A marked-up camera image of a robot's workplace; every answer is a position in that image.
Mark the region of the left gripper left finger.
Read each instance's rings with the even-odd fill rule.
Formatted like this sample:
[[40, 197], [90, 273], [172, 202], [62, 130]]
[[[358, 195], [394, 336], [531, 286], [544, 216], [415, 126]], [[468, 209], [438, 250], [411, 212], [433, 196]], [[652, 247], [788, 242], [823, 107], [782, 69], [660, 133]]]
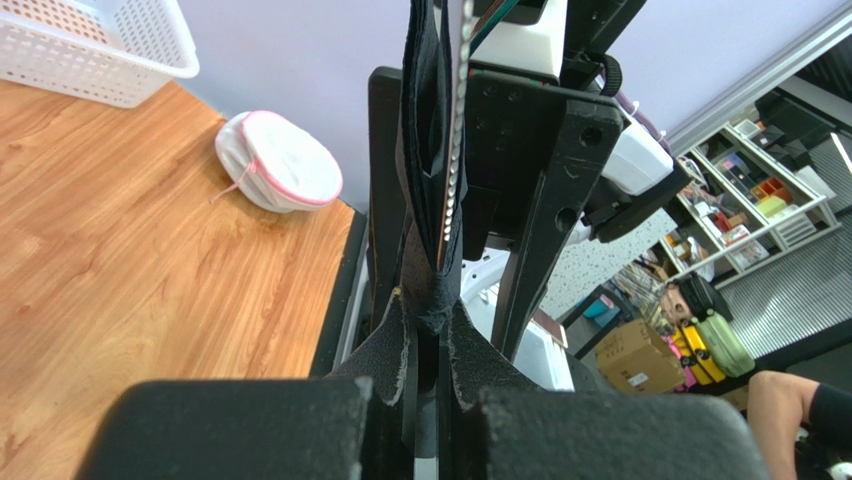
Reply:
[[149, 381], [102, 418], [80, 479], [410, 479], [413, 351], [393, 294], [379, 327], [330, 375]]

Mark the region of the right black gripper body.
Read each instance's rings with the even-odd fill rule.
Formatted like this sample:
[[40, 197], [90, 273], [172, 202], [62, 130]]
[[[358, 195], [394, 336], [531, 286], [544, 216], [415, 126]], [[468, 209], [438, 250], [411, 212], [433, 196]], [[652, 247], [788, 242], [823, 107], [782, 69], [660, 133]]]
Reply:
[[[622, 74], [608, 48], [640, 9], [638, 1], [570, 2], [558, 82], [538, 82], [505, 68], [471, 72], [465, 111], [469, 190], [462, 204], [465, 259], [477, 260], [490, 247], [512, 249], [520, 240], [568, 100], [612, 100], [618, 108]], [[626, 152], [632, 121], [619, 111], [621, 133], [573, 228], [603, 243], [621, 238], [649, 216], [648, 189], [626, 187], [608, 173], [619, 161], [637, 163]]]

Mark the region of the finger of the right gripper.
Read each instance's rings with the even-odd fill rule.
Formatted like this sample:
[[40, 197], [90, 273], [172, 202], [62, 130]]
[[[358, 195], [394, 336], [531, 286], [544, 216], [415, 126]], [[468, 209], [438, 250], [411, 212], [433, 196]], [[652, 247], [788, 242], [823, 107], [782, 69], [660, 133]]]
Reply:
[[508, 360], [546, 291], [555, 262], [622, 130], [612, 100], [570, 99], [499, 287], [492, 345]]
[[371, 320], [381, 323], [398, 285], [406, 230], [406, 201], [396, 168], [401, 71], [376, 68], [368, 79], [369, 245]]

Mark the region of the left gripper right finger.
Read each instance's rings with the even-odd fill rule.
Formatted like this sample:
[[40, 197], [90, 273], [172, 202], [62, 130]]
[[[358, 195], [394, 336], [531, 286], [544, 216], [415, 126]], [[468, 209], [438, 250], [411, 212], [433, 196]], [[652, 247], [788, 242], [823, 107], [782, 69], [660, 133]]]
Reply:
[[744, 418], [706, 395], [540, 388], [457, 303], [439, 340], [442, 479], [765, 479]]

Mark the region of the black paper napkin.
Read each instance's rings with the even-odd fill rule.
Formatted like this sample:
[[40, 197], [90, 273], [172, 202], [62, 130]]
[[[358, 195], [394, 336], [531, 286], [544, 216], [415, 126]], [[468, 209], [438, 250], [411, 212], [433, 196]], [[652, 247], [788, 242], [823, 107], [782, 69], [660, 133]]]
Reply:
[[460, 216], [439, 257], [445, 228], [444, 196], [450, 145], [451, 49], [447, 22], [435, 21], [431, 1], [412, 1], [400, 94], [396, 167], [411, 219], [401, 263], [406, 318], [436, 336], [460, 294]]

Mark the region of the silver knife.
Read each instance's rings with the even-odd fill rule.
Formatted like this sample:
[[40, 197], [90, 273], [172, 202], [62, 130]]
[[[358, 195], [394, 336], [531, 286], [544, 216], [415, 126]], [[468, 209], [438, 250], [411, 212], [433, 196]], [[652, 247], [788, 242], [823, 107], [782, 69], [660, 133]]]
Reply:
[[441, 202], [441, 218], [437, 246], [436, 267], [443, 269], [448, 260], [452, 240], [454, 216], [460, 209], [461, 176], [465, 97], [467, 91], [468, 63], [473, 37], [473, 1], [443, 1], [440, 8], [440, 37], [444, 50], [448, 132], [445, 135], [445, 181]]

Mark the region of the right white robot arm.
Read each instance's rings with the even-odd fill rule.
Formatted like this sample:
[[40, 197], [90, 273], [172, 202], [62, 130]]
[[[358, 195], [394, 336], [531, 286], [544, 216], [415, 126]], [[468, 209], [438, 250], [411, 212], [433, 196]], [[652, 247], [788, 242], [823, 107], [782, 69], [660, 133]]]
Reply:
[[634, 230], [686, 184], [628, 112], [609, 46], [638, 1], [414, 1], [369, 80], [369, 325], [395, 288], [425, 338], [462, 264], [509, 254], [491, 343], [513, 357], [564, 247]]

